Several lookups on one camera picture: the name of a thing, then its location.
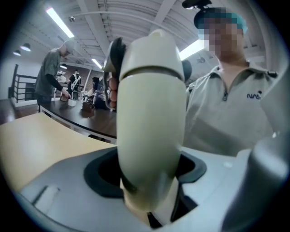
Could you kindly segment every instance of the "ceiling light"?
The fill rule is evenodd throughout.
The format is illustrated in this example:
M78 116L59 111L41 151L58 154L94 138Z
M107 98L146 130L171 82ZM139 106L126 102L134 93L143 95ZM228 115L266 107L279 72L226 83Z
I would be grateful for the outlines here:
M24 51L28 51L28 52L31 52L30 50L30 44L29 43L25 43L23 44L23 46L20 46L20 48Z
M187 57L199 52L200 50L204 49L204 41L198 39L197 41L193 42L187 48L183 49L179 55L181 60L185 60Z
M19 50L16 50L15 52L13 52L13 54L14 54L14 55L16 55L16 56L21 56L21 54L20 54L20 51L19 51Z
M67 67L67 65L66 65L66 64L64 64L64 63L63 63L63 64L61 64L61 65L60 65L60 67L61 67L61 68L63 68L63 69L67 69L67 68L68 68L68 67Z
M64 22L61 20L61 18L58 16L58 14L52 7L47 9L46 12L54 20L54 22L56 22L56 24L61 28L61 30L63 30L63 32L67 34L69 38L74 37L72 32L68 29L68 27L64 24Z
M96 59L92 59L92 61L100 68L102 69L102 66L98 63L98 61Z

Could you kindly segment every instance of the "dark wooden table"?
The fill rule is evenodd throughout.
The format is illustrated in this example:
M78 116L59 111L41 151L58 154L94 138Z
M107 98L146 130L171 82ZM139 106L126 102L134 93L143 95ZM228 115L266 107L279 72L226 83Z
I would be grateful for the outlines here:
M52 101L41 105L41 109L52 116L59 117L72 127L83 129L92 134L116 139L116 112L95 109L93 114L82 111L82 102L69 106L67 102Z

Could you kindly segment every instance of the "ceiling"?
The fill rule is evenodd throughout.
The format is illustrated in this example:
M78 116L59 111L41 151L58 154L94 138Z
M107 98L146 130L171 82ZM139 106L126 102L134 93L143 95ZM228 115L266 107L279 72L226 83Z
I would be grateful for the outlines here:
M245 35L245 54L260 66L265 66L265 48L259 24L246 0L212 0L211 7L228 7L243 16L247 22L248 32ZM28 18L18 29L18 33L31 41L44 53L59 47L67 40L67 35L48 16L45 10L53 7L74 34L77 42L73 55L67 59L68 64L98 67L91 61L95 58L101 65L112 40L122 37L126 44L135 39L147 36L158 27L151 22L133 18L137 15L154 21L170 29L179 50L183 50L197 37L193 25L196 10L184 9L181 0L48 0L36 1L28 10ZM75 21L68 18L92 11L121 12L118 14L89 14L75 16ZM209 51L200 51L189 57L193 67L192 79L208 73L217 65L217 59Z

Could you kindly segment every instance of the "floor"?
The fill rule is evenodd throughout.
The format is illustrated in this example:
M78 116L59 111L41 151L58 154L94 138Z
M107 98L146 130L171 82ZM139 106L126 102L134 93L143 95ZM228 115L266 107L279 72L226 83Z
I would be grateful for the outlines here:
M0 125L37 112L37 104L15 108L10 99L0 100Z

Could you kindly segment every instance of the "gray t-shirt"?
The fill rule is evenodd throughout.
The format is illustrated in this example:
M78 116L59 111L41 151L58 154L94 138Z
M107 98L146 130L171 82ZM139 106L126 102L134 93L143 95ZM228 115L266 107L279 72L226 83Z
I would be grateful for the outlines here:
M60 52L57 48L52 49L44 58L35 83L35 92L42 96L51 96L53 86L48 82L45 75L50 74L56 78L60 65Z
M209 153L236 156L273 133L260 106L274 78L268 71L250 63L225 89L218 71L189 85L184 146Z

